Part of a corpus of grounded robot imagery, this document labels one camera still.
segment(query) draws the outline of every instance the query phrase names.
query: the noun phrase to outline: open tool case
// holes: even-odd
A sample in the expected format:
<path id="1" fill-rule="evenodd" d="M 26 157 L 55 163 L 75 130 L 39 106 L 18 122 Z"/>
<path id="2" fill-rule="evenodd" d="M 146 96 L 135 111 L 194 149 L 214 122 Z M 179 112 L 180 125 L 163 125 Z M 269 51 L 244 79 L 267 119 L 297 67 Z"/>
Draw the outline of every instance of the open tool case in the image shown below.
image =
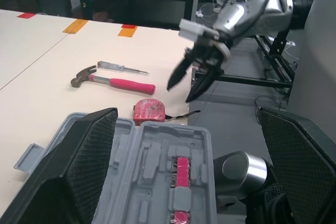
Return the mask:
<path id="1" fill-rule="evenodd" d="M 46 149 L 31 144 L 15 168 L 32 174 L 84 116 L 69 115 Z M 178 157 L 190 162 L 187 189 L 172 186 Z M 179 210 L 188 212 L 187 222 L 174 219 Z M 157 122 L 145 122 L 136 128 L 133 121 L 118 118 L 96 211 L 92 221 L 82 223 L 217 224 L 209 132 L 200 127 Z"/>

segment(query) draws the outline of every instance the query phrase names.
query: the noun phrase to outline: screwdriver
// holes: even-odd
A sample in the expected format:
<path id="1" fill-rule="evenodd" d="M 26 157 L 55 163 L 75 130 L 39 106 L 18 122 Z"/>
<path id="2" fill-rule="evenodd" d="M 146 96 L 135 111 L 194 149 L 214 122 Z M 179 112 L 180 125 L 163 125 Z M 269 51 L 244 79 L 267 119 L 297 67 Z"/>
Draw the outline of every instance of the screwdriver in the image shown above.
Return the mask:
<path id="1" fill-rule="evenodd" d="M 121 66 L 118 64 L 113 64 L 105 61 L 98 61 L 97 63 L 98 68 L 105 68 L 105 69 L 111 69 L 111 70 L 116 70 L 116 71 L 127 71 L 127 72 L 132 72 L 132 73 L 146 73 L 148 72 L 141 71 L 138 69 L 133 69 L 133 68 L 126 68 L 125 66 Z"/>

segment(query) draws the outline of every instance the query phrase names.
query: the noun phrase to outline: table leg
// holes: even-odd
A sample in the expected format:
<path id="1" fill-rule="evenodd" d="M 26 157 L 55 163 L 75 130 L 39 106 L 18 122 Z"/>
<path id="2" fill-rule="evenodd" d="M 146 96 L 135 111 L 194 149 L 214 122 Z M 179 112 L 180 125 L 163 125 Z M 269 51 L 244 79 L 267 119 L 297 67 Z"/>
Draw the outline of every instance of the table leg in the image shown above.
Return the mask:
<path id="1" fill-rule="evenodd" d="M 93 20 L 91 1 L 90 0 L 80 0 L 80 7 L 83 13 L 83 19 Z"/>
<path id="2" fill-rule="evenodd" d="M 185 0 L 184 5 L 184 19 L 192 20 L 193 18 L 193 5 L 194 0 Z"/>

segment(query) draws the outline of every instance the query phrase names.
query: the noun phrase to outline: mesh surface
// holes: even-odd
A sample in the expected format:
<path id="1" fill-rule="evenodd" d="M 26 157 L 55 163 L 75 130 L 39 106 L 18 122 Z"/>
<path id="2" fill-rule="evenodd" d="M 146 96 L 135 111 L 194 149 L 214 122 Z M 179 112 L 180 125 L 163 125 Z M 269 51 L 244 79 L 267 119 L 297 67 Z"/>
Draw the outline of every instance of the mesh surface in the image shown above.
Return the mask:
<path id="1" fill-rule="evenodd" d="M 96 121 L 69 167 L 67 181 L 85 223 L 91 223 L 105 181 L 117 112 Z"/>
<path id="2" fill-rule="evenodd" d="M 333 168 L 293 123 L 265 111 L 261 111 L 260 122 L 296 223 L 317 222 L 334 193 Z"/>
<path id="3" fill-rule="evenodd" d="M 283 194 L 285 190 L 280 185 L 272 186 L 265 194 L 265 199 L 267 203 L 270 203 L 274 198 Z"/>

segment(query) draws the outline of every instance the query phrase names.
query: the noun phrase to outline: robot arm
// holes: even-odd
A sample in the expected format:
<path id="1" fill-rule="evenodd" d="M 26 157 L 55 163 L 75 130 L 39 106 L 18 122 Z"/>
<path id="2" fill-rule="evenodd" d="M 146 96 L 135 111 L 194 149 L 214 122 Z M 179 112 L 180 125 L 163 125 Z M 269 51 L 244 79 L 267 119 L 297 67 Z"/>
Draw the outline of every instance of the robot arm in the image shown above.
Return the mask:
<path id="1" fill-rule="evenodd" d="M 213 28 L 181 20 L 179 35 L 195 44 L 193 49 L 186 50 L 184 59 L 169 79 L 167 89 L 178 84 L 189 66 L 196 63 L 206 74 L 195 81 L 186 102 L 195 100 L 224 73 L 221 64 L 230 57 L 232 46 L 244 37 L 303 29 L 312 3 L 313 0 L 248 0 L 232 4 L 222 9 Z"/>

